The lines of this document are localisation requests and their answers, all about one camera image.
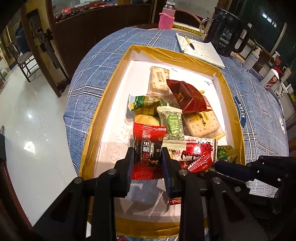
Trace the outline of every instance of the plaid tablecloth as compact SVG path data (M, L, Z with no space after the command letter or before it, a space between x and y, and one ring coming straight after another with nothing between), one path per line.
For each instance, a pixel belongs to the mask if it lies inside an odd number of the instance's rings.
M175 34L173 30L124 28L104 38L83 58L72 78L64 113L68 145L77 173L94 112L124 53L131 45L181 52ZM221 59L225 65L222 73L241 121L246 162L255 161L260 155L288 156L284 115L274 93L264 90L255 72L243 72L241 61L232 57L221 56ZM273 196L275 193L274 188L257 180L249 185L252 194Z

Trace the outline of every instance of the bolt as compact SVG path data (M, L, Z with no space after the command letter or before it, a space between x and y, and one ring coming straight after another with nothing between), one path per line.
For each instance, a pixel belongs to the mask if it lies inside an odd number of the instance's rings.
M241 188L240 188L240 187L235 187L234 190L235 190L236 192L240 192L240 191L241 191Z
M179 171L179 174L180 174L181 176L186 176L186 175L188 174L188 171L185 170L185 169L181 169L181 170Z
M74 179L74 183L75 184L82 183L82 181L83 181L83 178L82 177L77 177L77 178Z
M216 183L216 184L220 184L222 182L222 180L219 177L214 177L213 182Z
M114 175L114 174L116 174L116 173L117 173L117 171L116 171L116 169L114 169L114 168L108 170L108 174L109 174L109 175Z

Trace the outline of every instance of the handwritten page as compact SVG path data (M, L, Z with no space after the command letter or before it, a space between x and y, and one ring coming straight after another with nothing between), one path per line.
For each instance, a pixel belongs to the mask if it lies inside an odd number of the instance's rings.
M183 36L178 34L176 34L176 36L182 53L203 60L209 64L220 67L222 69L225 68L221 58L217 54L212 43L203 43L193 39L189 39L195 48L195 50L193 50Z

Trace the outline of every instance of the pen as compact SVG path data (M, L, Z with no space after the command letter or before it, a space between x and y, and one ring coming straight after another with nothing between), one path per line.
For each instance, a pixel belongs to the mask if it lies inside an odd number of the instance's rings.
M185 38L186 41L189 43L190 47L191 47L193 50L195 50L194 47L193 47L193 44L189 41L189 39L188 39L185 35L184 35L184 38Z

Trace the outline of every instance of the tile floor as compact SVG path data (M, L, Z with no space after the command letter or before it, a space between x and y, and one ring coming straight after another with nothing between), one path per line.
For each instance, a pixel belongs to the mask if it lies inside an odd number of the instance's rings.
M0 126L5 126L7 167L27 217L35 224L77 175L63 114L67 92L58 98L41 70L29 83L15 66L0 93Z

